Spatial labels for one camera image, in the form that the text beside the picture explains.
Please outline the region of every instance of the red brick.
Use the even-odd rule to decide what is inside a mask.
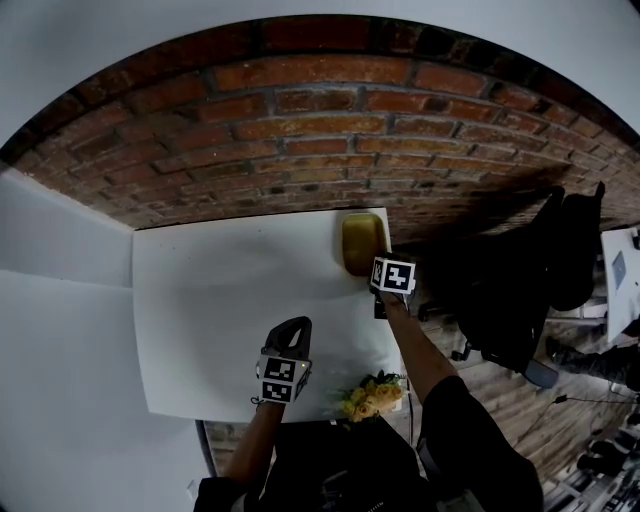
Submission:
[[[393,133],[401,135],[431,135],[447,137],[455,123],[438,117],[398,117],[393,126]]]
[[[596,158],[600,158],[601,160],[608,160],[613,155],[613,153],[604,146],[598,146],[593,151],[591,151],[591,154]]]
[[[131,114],[120,104],[111,103],[71,122],[59,132],[49,136],[38,148],[44,154],[51,154],[61,148],[79,144],[104,133],[118,123],[126,121]]]
[[[248,121],[236,126],[240,139],[254,140],[331,133],[382,133],[384,118],[375,116],[291,117]]]
[[[124,167],[162,158],[166,153],[162,146],[151,142],[129,146],[87,164],[83,169],[76,171],[75,175],[80,179],[93,178]]]
[[[571,125],[571,129],[575,132],[578,132],[580,135],[589,137],[590,139],[592,139],[602,131],[602,128],[600,128],[597,124],[592,123],[582,116],[576,119],[576,121]]]
[[[276,105],[282,113],[352,110],[355,103],[355,89],[284,91],[276,94]]]
[[[223,123],[265,115],[267,104],[262,94],[249,94],[203,103],[198,105],[197,111],[199,118],[207,123]]]
[[[487,122],[496,117],[498,109],[484,103],[453,99],[445,112],[457,119]]]
[[[398,167],[398,168],[421,168],[428,167],[431,161],[430,156],[411,156],[411,155],[380,155],[377,167]]]
[[[116,128],[127,142],[141,142],[182,131],[191,124],[185,116],[173,112],[158,112],[146,117],[138,117]]]
[[[582,95],[580,88],[573,82],[549,69],[540,70],[532,78],[531,87],[563,105],[571,104]]]
[[[437,141],[409,138],[362,138],[358,141],[358,151],[363,153],[431,153],[466,155],[473,146],[455,141]]]
[[[77,98],[65,92],[33,116],[31,123],[43,132],[50,132],[78,117],[84,110]]]
[[[351,55],[272,57],[215,70],[222,91],[317,82],[368,82],[402,85],[409,60]]]
[[[346,139],[290,140],[287,142],[289,155],[321,155],[325,153],[346,153]]]
[[[537,117],[519,114],[518,112],[507,112],[498,120],[498,124],[510,128],[511,130],[519,130],[522,132],[539,133],[547,123],[541,121]]]
[[[109,132],[95,139],[85,142],[72,149],[81,160],[93,160],[103,153],[113,151],[123,146],[122,140],[114,132]]]
[[[455,169],[461,171],[487,171],[507,172],[513,169],[513,164],[501,164],[497,162],[484,162],[473,158],[445,158],[437,157],[431,167],[435,169]]]
[[[448,171],[434,169],[414,168],[370,168],[370,169],[348,169],[349,179],[353,180],[404,180],[404,179],[430,179],[442,180]]]
[[[128,91],[134,85],[121,65],[110,66],[80,82],[75,90],[90,105],[100,103],[116,94]]]
[[[571,161],[580,167],[585,167],[594,171],[601,171],[607,166],[606,162],[579,151],[571,153]]]
[[[345,179],[345,173],[339,169],[310,169],[308,171],[293,171],[289,173],[292,183],[310,181],[340,181]]]
[[[540,100],[540,96],[527,89],[503,83],[494,85],[489,96],[500,105],[518,110],[531,110]]]
[[[189,172],[196,181],[206,181],[229,176],[242,176],[247,174],[247,167],[244,164],[214,165],[210,167],[200,167]]]
[[[250,23],[236,23],[167,41],[95,74],[75,89],[89,104],[188,69],[247,56]]]
[[[149,114],[204,99],[207,94],[202,77],[191,74],[131,93],[128,103],[138,114]]]
[[[262,172],[283,172],[294,169],[330,169],[345,167],[368,167],[374,159],[369,155],[311,156],[302,158],[277,158],[255,162],[254,169]]]
[[[191,183],[191,178],[186,172],[176,172],[166,176],[154,176],[153,178],[139,180],[127,185],[116,185],[104,190],[104,193],[109,197],[118,198],[147,192],[149,190],[158,190],[162,188],[176,189],[177,187],[181,187],[188,183]]]
[[[105,178],[114,185],[127,185],[128,183],[153,178],[154,176],[157,176],[156,172],[149,165],[142,164],[109,173]]]
[[[558,105],[557,103],[551,105],[551,107],[549,107],[543,114],[543,116],[552,123],[561,124],[563,126],[571,124],[571,121],[573,121],[577,115],[578,114],[573,110]]]
[[[180,156],[166,158],[156,162],[160,172],[174,172],[191,167],[204,167],[205,165],[249,160],[263,156],[275,155],[278,148],[274,142],[259,141],[250,143],[236,143],[217,148],[201,149]]]
[[[531,137],[504,128],[480,125],[465,125],[460,129],[456,137],[461,140],[500,144],[525,151],[538,151],[545,144],[545,141],[541,138]]]
[[[231,135],[226,126],[201,124],[168,138],[167,142],[177,151],[190,151],[231,142]]]
[[[45,158],[41,164],[32,168],[31,173],[36,177],[62,174],[78,165],[78,161],[66,151],[58,151]]]
[[[544,155],[526,153],[524,151],[516,155],[515,161],[522,165],[528,165],[531,167],[557,167],[564,163],[553,158],[548,158]]]
[[[560,146],[558,144],[554,144],[553,142],[548,142],[547,145],[540,150],[540,153],[548,155],[551,158],[556,158],[558,160],[568,160],[569,153],[573,151],[571,148],[566,146]]]
[[[371,180],[373,190],[406,190],[415,185],[415,180]]]
[[[433,98],[429,94],[415,94],[399,91],[367,91],[365,110],[374,112],[403,112],[419,114],[424,111],[427,101]]]
[[[609,149],[615,151],[616,153],[623,155],[629,150],[629,146],[624,144],[620,139],[614,137],[609,132],[602,132],[600,135],[596,137],[598,142],[601,142]]]
[[[27,151],[13,164],[13,167],[21,172],[27,172],[42,163],[42,158],[35,151]]]
[[[424,25],[400,20],[385,20],[380,31],[379,48],[393,53],[413,53]]]
[[[267,50],[364,50],[369,20],[355,16],[296,16],[263,22]]]
[[[515,152],[515,149],[478,146],[473,150],[471,156],[481,160],[509,160]]]
[[[559,126],[550,126],[542,135],[559,144],[580,149],[587,153],[597,146],[597,143],[593,140],[578,135],[573,131],[560,128]]]
[[[421,89],[445,91],[465,96],[480,96],[487,84],[487,78],[468,71],[422,64],[414,79],[414,85]]]
[[[254,199],[258,197],[258,190],[255,188],[239,188],[231,190],[216,190],[216,198],[220,201],[236,201],[240,199]]]
[[[284,177],[282,174],[261,174],[237,176],[233,178],[221,178],[218,180],[209,180],[204,182],[193,183],[182,187],[180,190],[184,195],[202,194],[206,192],[218,193],[219,191],[234,189],[249,189],[268,187],[272,185],[282,184]]]
[[[152,201],[169,201],[178,197],[175,188],[159,188],[157,190],[147,190],[146,192],[138,192],[135,198],[141,203],[150,203]]]

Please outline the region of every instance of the wire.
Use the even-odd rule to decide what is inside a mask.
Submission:
[[[568,400],[573,400],[574,402],[590,402],[594,404],[635,404],[636,403],[635,401],[621,402],[621,401],[612,401],[612,400],[589,400],[587,398],[573,398],[573,397],[568,397],[567,395],[560,395],[559,397],[556,397],[556,399],[553,402],[549,402],[547,404],[547,406],[544,408],[544,411],[542,411],[540,416],[538,416],[538,419],[536,419],[536,421],[533,422],[533,424],[529,427],[529,429],[521,437],[518,438],[518,440],[516,441],[516,444],[514,444],[513,447],[516,448],[531,433],[531,431],[538,425],[538,423],[540,423],[540,420],[542,420],[544,415],[547,413],[547,411],[549,410],[549,407],[551,407],[554,404],[561,404]]]
[[[553,402],[549,402],[547,404],[547,406],[544,408],[544,411],[542,411],[542,413],[540,414],[540,416],[538,416],[538,419],[536,421],[533,422],[533,424],[529,427],[529,429],[524,433],[524,435],[522,435],[521,437],[518,438],[518,440],[516,441],[516,444],[513,445],[513,448],[515,449],[522,441],[524,441],[524,439],[531,433],[531,431],[536,427],[536,425],[538,423],[540,423],[540,420],[544,417],[545,414],[547,414],[547,411],[549,410],[549,407],[551,407],[553,404],[555,404],[555,400]]]
[[[413,399],[411,398],[411,382],[407,378],[407,391],[409,392],[409,444],[413,446]]]

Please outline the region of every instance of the sleeve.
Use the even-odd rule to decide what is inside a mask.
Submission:
[[[253,510],[253,499],[230,478],[203,478],[193,512],[229,512]]]
[[[542,487],[460,377],[436,385],[423,404],[418,448],[429,473],[469,489],[483,509],[540,512]]]

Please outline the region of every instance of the person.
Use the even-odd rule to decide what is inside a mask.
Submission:
[[[553,363],[569,373],[591,375],[640,391],[640,352],[636,344],[614,347],[602,354],[583,354],[549,337],[546,351]]]
[[[479,505],[473,510],[542,511],[533,464],[511,448],[404,303],[381,298],[423,403],[420,458],[430,481],[420,476],[411,446],[381,418],[349,429],[343,421],[281,425],[285,406],[265,402],[224,475],[202,480],[195,512],[435,511],[452,488],[471,493]]]

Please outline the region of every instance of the desk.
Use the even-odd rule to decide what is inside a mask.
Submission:
[[[387,232],[386,210],[377,214]],[[308,386],[285,421],[335,417],[344,390],[367,373],[400,372],[386,320],[373,318],[365,278],[342,264],[349,211],[231,219],[140,231],[133,298],[149,411],[248,422],[259,394],[255,364],[269,331],[313,322]]]
[[[633,247],[632,230],[601,235],[607,276],[607,339],[611,343],[640,315],[640,251]],[[626,275],[617,286],[614,262],[622,254]]]

